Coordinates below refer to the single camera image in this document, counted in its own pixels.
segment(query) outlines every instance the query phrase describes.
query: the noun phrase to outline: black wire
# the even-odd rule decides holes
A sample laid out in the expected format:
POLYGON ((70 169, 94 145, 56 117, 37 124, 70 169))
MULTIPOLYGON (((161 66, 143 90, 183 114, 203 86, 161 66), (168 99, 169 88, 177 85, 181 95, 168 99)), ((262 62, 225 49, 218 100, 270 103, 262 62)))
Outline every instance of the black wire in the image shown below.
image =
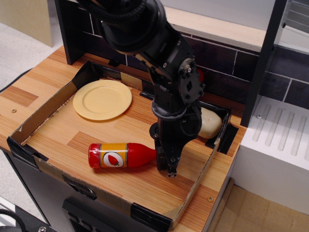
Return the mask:
POLYGON ((22 77, 23 75, 25 75, 27 72, 29 72, 31 69, 23 72, 22 74, 20 74, 17 78, 15 78, 10 84, 8 84, 6 87, 4 87, 3 89, 0 90, 0 93, 2 93, 4 90, 6 90, 10 85, 12 85, 15 81, 17 81, 20 77, 22 77))
POLYGON ((6 210, 6 209, 0 209, 0 214, 5 214, 7 216, 10 216, 16 220, 16 222, 20 225, 22 232, 27 232, 26 227, 22 219, 14 212, 6 210))
POLYGON ((89 0, 77 0, 77 1, 93 16, 107 23, 125 23, 137 20, 146 8, 146 0, 142 0, 141 4, 131 12, 119 15, 107 12, 105 9, 99 7, 93 1, 89 0))

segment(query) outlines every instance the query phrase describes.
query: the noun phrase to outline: yellow label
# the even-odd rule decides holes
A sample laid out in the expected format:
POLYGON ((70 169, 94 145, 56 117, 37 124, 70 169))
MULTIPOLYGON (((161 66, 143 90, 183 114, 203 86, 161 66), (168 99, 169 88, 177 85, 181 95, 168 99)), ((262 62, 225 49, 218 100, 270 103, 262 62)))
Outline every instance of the yellow label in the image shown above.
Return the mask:
POLYGON ((101 144, 100 166, 102 168, 127 167, 127 144, 101 144))

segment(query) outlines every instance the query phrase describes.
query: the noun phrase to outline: plate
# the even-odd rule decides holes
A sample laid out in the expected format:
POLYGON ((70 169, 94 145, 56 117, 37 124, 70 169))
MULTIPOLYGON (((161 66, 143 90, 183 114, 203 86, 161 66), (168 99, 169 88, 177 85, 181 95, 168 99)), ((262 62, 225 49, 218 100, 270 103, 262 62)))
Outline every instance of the plate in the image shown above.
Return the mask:
POLYGON ((121 115, 131 102, 132 93, 126 85, 113 80, 98 80, 76 92, 73 107, 87 119, 108 120, 121 115))

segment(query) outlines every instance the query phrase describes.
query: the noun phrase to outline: dark tile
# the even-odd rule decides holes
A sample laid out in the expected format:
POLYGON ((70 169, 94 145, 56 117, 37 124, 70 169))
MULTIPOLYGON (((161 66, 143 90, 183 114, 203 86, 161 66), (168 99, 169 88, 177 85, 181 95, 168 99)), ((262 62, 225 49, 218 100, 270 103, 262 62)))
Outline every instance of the dark tile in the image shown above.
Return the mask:
POLYGON ((309 84, 293 80, 285 102, 309 109, 309 84))
POLYGON ((259 56, 238 51, 233 76, 251 82, 258 59, 259 56))
POLYGON ((83 9, 79 9, 78 14, 80 30, 92 34, 93 31, 89 12, 83 9))
POLYGON ((260 94, 265 97, 283 101, 289 83, 290 83, 289 78, 268 73, 267 76, 265 77, 265 82, 261 87, 260 94))
POLYGON ((251 83, 222 73, 205 72, 205 91, 242 104, 246 103, 251 83))
POLYGON ((127 56, 127 65, 129 67, 142 70, 144 72, 148 72, 148 66, 142 64, 139 59, 135 58, 134 56, 127 56))
POLYGON ((85 52, 106 59, 113 59, 126 65, 126 56, 112 49, 102 37, 87 33, 83 33, 83 36, 85 41, 85 52))
POLYGON ((270 72, 309 82, 309 55, 277 46, 270 72))
POLYGON ((218 41, 214 41, 214 40, 205 39, 205 38, 202 38, 202 37, 199 37, 199 36, 193 35, 192 38, 197 38, 197 39, 203 40, 205 42, 210 42, 210 43, 214 43, 214 44, 217 44, 217 45, 222 45, 222 46, 225 46, 225 47, 228 47, 228 48, 233 48, 233 49, 236 49, 236 50, 240 50, 240 51, 243 51, 243 52, 252 53, 252 54, 257 55, 257 56, 260 55, 260 53, 256 52, 256 51, 251 51, 251 50, 248 50, 248 49, 245 49, 245 48, 241 48, 241 47, 237 47, 237 46, 232 46, 232 45, 225 44, 225 43, 218 42, 218 41))
POLYGON ((187 37, 185 39, 193 48, 198 65, 222 73, 232 74, 236 50, 187 37))

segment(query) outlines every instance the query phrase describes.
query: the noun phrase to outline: ketchup bottle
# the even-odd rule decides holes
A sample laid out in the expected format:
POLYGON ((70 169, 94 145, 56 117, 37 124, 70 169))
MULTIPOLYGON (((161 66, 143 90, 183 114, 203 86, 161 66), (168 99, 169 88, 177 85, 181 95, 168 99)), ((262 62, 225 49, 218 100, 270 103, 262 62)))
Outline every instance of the ketchup bottle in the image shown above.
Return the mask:
POLYGON ((156 150, 142 144, 91 144, 88 161, 92 168, 132 168, 156 159, 156 150))

